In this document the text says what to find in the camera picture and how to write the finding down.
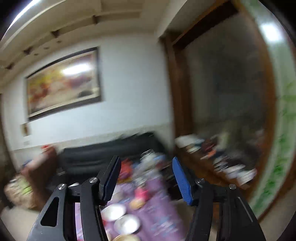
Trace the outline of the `large white foam bowl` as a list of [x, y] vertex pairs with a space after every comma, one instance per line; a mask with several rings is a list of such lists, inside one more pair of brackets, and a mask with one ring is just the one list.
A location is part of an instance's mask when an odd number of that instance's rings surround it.
[[102, 219], [107, 222], [116, 221], [125, 214], [126, 207], [120, 203], [111, 204], [101, 211]]

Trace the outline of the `cream plastic bowl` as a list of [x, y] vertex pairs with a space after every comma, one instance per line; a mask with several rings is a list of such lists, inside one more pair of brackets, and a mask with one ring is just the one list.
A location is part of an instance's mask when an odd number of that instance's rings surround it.
[[118, 235], [112, 241], [140, 241], [137, 235]]

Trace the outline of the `small white foam bowl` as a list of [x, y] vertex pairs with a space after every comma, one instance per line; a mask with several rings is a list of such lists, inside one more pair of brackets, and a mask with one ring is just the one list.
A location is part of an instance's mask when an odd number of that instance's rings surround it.
[[114, 230], [120, 235], [130, 235], [140, 228], [140, 219], [133, 214], [126, 214], [114, 223]]

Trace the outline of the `wooden sideboard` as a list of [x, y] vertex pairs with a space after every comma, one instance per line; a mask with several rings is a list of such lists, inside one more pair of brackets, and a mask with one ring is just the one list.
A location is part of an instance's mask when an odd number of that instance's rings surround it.
[[233, 183], [251, 199], [265, 165], [259, 146], [245, 143], [227, 150], [217, 136], [203, 139], [195, 134], [175, 138], [175, 146], [178, 159], [197, 177], [221, 186]]

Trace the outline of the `black leather sofa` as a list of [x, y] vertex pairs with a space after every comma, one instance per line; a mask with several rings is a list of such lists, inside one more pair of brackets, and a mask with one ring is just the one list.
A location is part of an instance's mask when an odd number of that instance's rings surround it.
[[140, 161], [142, 153], [153, 150], [167, 154], [167, 149], [153, 132], [119, 137], [115, 140], [93, 145], [63, 149], [57, 156], [58, 169], [50, 178], [46, 189], [50, 192], [61, 183], [68, 186], [83, 183], [106, 169], [113, 156], [132, 163]]

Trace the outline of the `purple floral tablecloth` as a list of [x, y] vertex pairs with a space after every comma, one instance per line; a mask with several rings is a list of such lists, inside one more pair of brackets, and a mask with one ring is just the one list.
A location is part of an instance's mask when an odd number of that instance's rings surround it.
[[137, 210], [130, 207], [135, 191], [132, 182], [118, 184], [115, 189], [121, 195], [119, 203], [126, 207], [126, 213], [140, 220], [140, 228], [135, 234], [141, 240], [185, 240], [183, 221], [167, 193], [162, 176], [149, 178], [145, 188], [149, 192], [149, 200]]

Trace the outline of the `framed wall painting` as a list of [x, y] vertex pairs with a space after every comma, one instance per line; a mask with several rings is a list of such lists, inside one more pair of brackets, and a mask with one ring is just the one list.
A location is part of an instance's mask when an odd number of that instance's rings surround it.
[[102, 100], [99, 48], [59, 58], [26, 76], [28, 120]]

